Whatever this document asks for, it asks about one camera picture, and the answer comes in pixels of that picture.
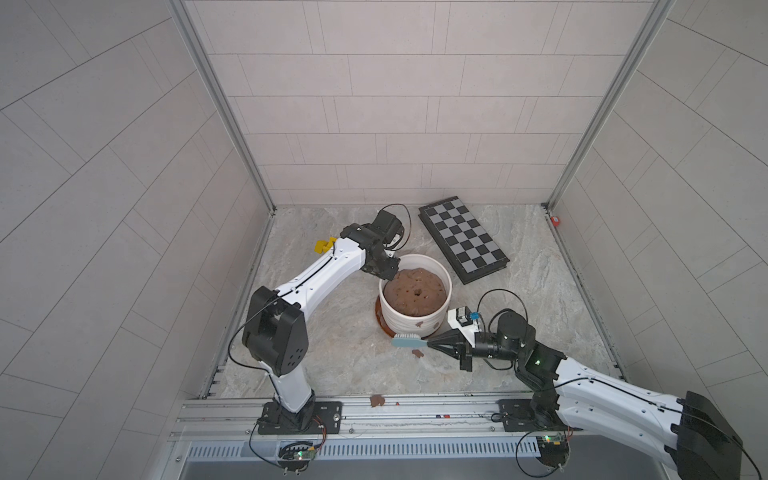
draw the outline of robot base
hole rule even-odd
[[[341,402],[314,402],[312,417],[318,416],[326,427],[326,434],[339,433],[341,423]],[[264,405],[259,421],[259,435],[322,435],[317,422],[310,422],[303,431],[285,417],[285,411],[277,402]]]

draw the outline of blue brush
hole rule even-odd
[[[418,333],[397,333],[392,339],[392,346],[401,346],[407,349],[418,349],[427,346],[427,341],[422,340]]]

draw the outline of floor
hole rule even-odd
[[[600,372],[611,373],[607,350],[587,312],[576,285],[538,205],[469,206],[471,212],[510,258],[507,268],[469,285],[462,285],[442,252],[410,209],[413,233],[401,254],[429,255],[452,274],[450,308],[477,305],[492,288],[515,291],[526,303],[539,341],[559,349]],[[407,225],[401,207],[391,207]],[[275,223],[261,260],[255,290],[275,287],[304,270],[316,258],[317,240],[336,236],[350,223],[366,223],[375,207],[284,208]],[[303,365],[307,379],[319,396],[403,394],[436,392],[500,392],[528,390],[509,371],[499,372],[475,361],[474,372],[463,372],[458,361],[435,350],[424,349],[417,359],[410,349],[390,345],[379,328],[374,302],[379,279],[355,272],[339,285],[308,321],[310,347]],[[486,319],[506,306],[521,311],[508,294],[492,293],[483,300]],[[239,338],[233,356],[254,362]],[[227,364],[219,398],[272,396],[261,372]]]

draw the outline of brown smear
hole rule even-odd
[[[384,397],[381,395],[371,395],[371,407],[383,406],[384,402]]]

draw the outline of white bucket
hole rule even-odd
[[[445,320],[445,313],[448,312],[448,304],[451,301],[453,285],[451,284],[451,276],[448,274],[448,271],[434,258],[418,255],[417,253],[400,257],[399,270],[412,270],[415,268],[423,268],[434,273],[445,287],[448,298],[445,299],[445,302],[436,312],[426,316],[407,316],[393,309],[384,298],[384,280],[379,280],[379,298],[382,304],[382,315],[384,315],[384,320],[392,331],[395,333],[416,333],[423,338],[436,332],[440,324]]]

